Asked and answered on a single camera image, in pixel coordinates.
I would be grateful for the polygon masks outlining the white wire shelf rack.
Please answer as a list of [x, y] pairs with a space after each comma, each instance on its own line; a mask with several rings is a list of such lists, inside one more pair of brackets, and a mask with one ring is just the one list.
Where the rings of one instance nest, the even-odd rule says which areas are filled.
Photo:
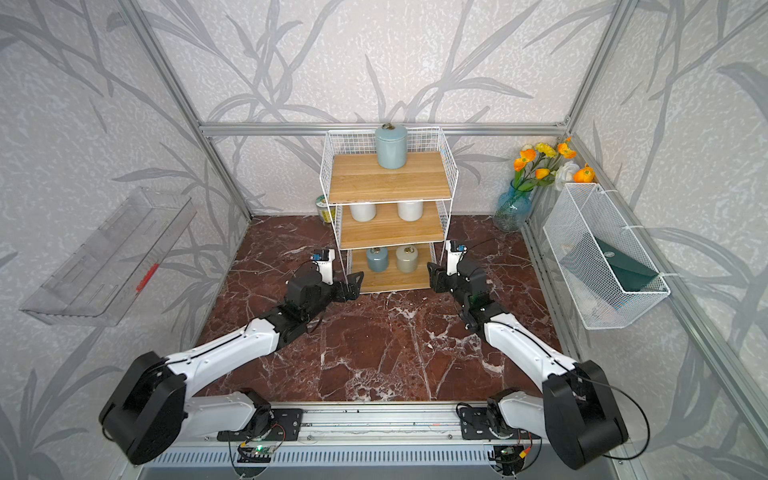
[[[331, 130], [324, 139], [320, 184], [328, 203], [336, 210], [333, 233], [345, 274], [362, 271], [362, 293], [383, 293], [429, 287], [427, 264], [440, 263], [451, 222], [458, 166], [449, 141], [438, 126], [407, 129], [407, 161], [399, 169], [382, 168], [377, 161], [375, 131]], [[397, 203], [422, 201], [420, 220], [399, 218]], [[349, 206], [374, 203], [376, 217], [365, 223], [353, 220]], [[404, 274], [396, 264], [396, 250], [415, 245], [419, 264]], [[366, 250], [387, 247], [388, 269], [372, 272]]]

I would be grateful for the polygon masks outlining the tall light blue canister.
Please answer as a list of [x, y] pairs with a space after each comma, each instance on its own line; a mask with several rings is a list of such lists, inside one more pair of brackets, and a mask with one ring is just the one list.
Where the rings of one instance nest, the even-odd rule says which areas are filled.
[[398, 124], [384, 123], [375, 131], [378, 164], [385, 169], [402, 168], [407, 161], [407, 129]]

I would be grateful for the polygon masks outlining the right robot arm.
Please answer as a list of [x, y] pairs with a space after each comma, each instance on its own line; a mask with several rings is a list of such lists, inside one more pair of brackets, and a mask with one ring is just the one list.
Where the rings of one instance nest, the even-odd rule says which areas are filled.
[[479, 264], [450, 268], [427, 264], [430, 288], [449, 293], [468, 330], [494, 347], [531, 379], [539, 394], [508, 389], [487, 400], [491, 432], [507, 438], [525, 430], [549, 442], [577, 470], [629, 439], [614, 390], [593, 361], [578, 362], [547, 345], [493, 300]]

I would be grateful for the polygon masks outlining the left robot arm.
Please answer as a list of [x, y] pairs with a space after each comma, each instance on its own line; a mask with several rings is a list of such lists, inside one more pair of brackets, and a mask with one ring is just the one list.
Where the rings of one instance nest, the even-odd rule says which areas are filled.
[[244, 327], [166, 357], [153, 351], [140, 355], [99, 414], [103, 434], [132, 464], [141, 465], [181, 437], [223, 432], [247, 439], [269, 433], [276, 424], [271, 405], [256, 392], [203, 399], [195, 394], [292, 343], [331, 303], [357, 299], [363, 279], [356, 272], [336, 281], [331, 265], [321, 265], [289, 280], [284, 300]]

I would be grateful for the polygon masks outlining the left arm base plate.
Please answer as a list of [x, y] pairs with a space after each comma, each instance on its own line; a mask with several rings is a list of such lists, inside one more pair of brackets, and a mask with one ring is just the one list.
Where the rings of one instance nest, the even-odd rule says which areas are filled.
[[304, 411], [300, 408], [279, 408], [269, 413], [257, 411], [242, 430], [220, 431], [219, 442], [297, 441]]

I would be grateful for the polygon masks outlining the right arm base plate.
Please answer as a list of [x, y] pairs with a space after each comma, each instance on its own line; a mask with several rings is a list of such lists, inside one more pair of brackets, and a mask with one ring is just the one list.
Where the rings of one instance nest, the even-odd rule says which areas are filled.
[[463, 440], [511, 440], [517, 443], [533, 442], [541, 437], [531, 432], [512, 428], [502, 423], [499, 414], [489, 414], [487, 407], [459, 402], [455, 406]]

